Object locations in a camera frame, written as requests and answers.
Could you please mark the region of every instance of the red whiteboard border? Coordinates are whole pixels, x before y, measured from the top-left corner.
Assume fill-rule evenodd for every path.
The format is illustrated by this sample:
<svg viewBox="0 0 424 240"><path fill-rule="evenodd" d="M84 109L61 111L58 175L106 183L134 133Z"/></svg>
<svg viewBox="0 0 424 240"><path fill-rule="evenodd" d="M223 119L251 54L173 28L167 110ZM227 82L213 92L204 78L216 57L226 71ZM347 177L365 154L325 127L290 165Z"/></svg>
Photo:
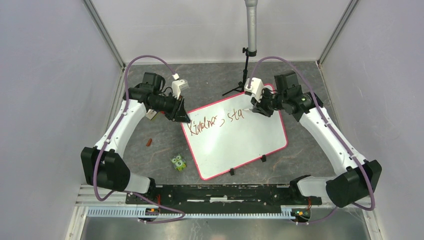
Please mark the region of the red whiteboard border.
<svg viewBox="0 0 424 240"><path fill-rule="evenodd" d="M265 86L271 86L272 90L274 90L274 86L273 86L272 84L267 83L267 84L265 84ZM226 97L226 98L224 98L224 99L221 99L221 100L219 100L219 101L212 102L212 103L209 103L209 104L207 104L207 105L204 105L204 106L198 107L198 108L196 108L196 109L194 109L194 110L190 110L190 111L188 112L188 114L190 114L190 113L192 113L192 112L194 112L194 111L197 111L197 110L200 110L200 109L203 109L203 108L206 108L206 107L212 106L212 105L214 105L214 104L217 104L217 103L223 102L223 101L225 101L225 100L232 99L232 98L237 97L237 96L240 96L240 95L242 95L242 94L245 94L245 93L244 93L244 92L240 92L240 93L237 93L237 94L235 94L235 95L232 95L232 96ZM289 139L287 138L286 127L284 126L283 117L281 116L281 112L280 112L280 111L278 111L278 115L279 115L279 119L281 120L281 126L282 126L282 130L284 131L284 136L285 136L285 139L286 139L286 144L285 144L285 146L283 146L283 147L281 147L281 148L279 148L279 149L277 149L277 150L275 150L275 151L272 151L272 152L269 152L269 153L265 154L265 156L271 155L271 154L276 153L276 152L278 152L278 151L280 151L280 150L282 150L282 149L285 149L285 148L287 147L287 145L289 145ZM187 133L186 133L186 131L184 130L184 126L183 126L183 124L184 124L184 123L182 122L182 123L181 123L181 128L182 128L182 131L184 132L185 139L187 140L188 148L190 148L191 156L193 157L194 164L196 165L196 168L197 168L197 172L198 172L198 174L199 174L199 177L200 177L202 180L207 181L207 180L209 180L209 179L216 178L216 177L218 177L219 175L223 175L223 174L225 174L225 173L228 173L228 172L230 171L230 169L228 169L228 170L226 170L226 171L223 171L223 172L221 172L221 173L218 173L218 174L216 174L216 175L214 175L214 176L211 176L211 177L209 177L209 178L203 178L203 177L202 177L202 175L201 175L201 173L200 173L200 170L199 170L198 163L196 162L195 155L193 154L193 151L192 151L192 146L190 145L189 139L188 139L188 137L187 137ZM244 166L244 165L246 165L246 164L249 164L249 163L251 163L251 162L254 162L254 161L256 161L256 160L259 160L259 159L261 159L261 158L262 158L262 156L257 157L257 158L255 158L255 159L252 159L252 160L250 160L250 161L247 161L247 162L245 162L245 163L243 163L243 164L240 164L240 165L238 165L238 166L235 166L235 167L233 167L233 169L237 169L237 168L239 168L239 167L241 167L241 166Z"/></svg>

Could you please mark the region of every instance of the whiteboard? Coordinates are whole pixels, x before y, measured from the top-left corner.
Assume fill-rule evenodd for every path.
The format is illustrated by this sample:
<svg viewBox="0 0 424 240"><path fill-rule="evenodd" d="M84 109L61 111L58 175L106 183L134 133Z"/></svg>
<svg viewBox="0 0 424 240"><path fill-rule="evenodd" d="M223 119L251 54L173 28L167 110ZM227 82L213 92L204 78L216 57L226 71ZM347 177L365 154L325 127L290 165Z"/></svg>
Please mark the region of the whiteboard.
<svg viewBox="0 0 424 240"><path fill-rule="evenodd" d="M209 180L287 146L280 112L266 117L245 110L252 108L251 98L239 93L197 108L188 113L191 122L181 124L201 179Z"/></svg>

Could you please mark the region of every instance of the red handwriting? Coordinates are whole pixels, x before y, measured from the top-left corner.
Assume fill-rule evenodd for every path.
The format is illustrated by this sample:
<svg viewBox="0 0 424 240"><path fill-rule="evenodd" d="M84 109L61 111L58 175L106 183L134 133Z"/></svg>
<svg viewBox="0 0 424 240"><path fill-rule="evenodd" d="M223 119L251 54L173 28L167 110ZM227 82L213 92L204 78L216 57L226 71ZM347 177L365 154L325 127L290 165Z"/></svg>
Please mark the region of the red handwriting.
<svg viewBox="0 0 424 240"><path fill-rule="evenodd" d="M192 120L190 123L186 123L188 130L190 131L190 135L191 136L199 135L206 129L213 127L215 125L215 121L217 120L217 117L218 117L217 115L211 117L210 119L203 117L203 121L196 122ZM238 121L240 119L245 118L243 116L243 110L241 109L238 109L238 110L233 109L232 112L227 113L226 117L230 120L230 123L233 121ZM225 123L226 123L225 117L221 118L221 123L219 127L222 127Z"/></svg>

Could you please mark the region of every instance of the white connector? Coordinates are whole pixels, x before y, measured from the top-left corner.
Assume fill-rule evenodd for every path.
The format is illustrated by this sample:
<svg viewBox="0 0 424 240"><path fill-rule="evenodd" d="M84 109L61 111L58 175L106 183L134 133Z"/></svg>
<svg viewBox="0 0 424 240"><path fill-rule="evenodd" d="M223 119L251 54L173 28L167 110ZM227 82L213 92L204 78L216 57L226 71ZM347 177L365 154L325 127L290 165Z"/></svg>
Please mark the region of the white connector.
<svg viewBox="0 0 424 240"><path fill-rule="evenodd" d="M262 98L262 90L264 89L264 84L262 83L262 79L259 78L252 78L250 87L249 87L249 78L246 81L246 85L244 86L244 91L248 93L252 93L254 99L258 101L258 103L261 102Z"/></svg>
<svg viewBox="0 0 424 240"><path fill-rule="evenodd" d="M172 88L172 93L174 98L178 99L181 95L181 91L188 87L189 87L189 83L184 79L173 81L171 88Z"/></svg>

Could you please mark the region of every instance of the gray floor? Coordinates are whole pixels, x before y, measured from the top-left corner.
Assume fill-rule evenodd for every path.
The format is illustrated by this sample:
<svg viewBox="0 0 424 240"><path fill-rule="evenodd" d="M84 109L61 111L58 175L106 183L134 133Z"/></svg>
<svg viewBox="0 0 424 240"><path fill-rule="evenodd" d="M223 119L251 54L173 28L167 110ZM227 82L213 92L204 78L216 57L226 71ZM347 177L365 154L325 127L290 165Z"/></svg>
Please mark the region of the gray floor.
<svg viewBox="0 0 424 240"><path fill-rule="evenodd" d="M335 121L331 102L316 64L295 62L294 65L311 82L314 91ZM189 111L223 99L222 94L236 87L242 80L244 63L174 64L172 67L181 78L189 82L190 88L182 92L185 97L185 109ZM249 72L253 67L254 64L250 63ZM255 77L261 78L264 83L274 84L274 75L289 69L281 62L264 62ZM164 65L135 65L129 70L130 87L142 81L144 72L163 76L167 86L172 82L171 73ZM153 121L147 118L140 121L127 144L123 159L132 172L154 178L157 184L276 184L288 183L306 174L316 177L333 176L334 171L329 160L309 132L293 117L285 113L282 117L288 146L268 156L264 163L257 160L235 169L233 176L228 173L208 181L200 179L181 125L168 121L161 114ZM146 147L150 138L153 139L152 144ZM238 144L248 143L248 139L240 139ZM187 161L187 167L182 172L175 170L170 162L170 158L178 153Z"/></svg>
<svg viewBox="0 0 424 240"><path fill-rule="evenodd" d="M312 209L321 219L329 209ZM285 219L185 219L144 225L134 218L89 217L84 240L369 240L362 210L339 209L321 223L296 226Z"/></svg>

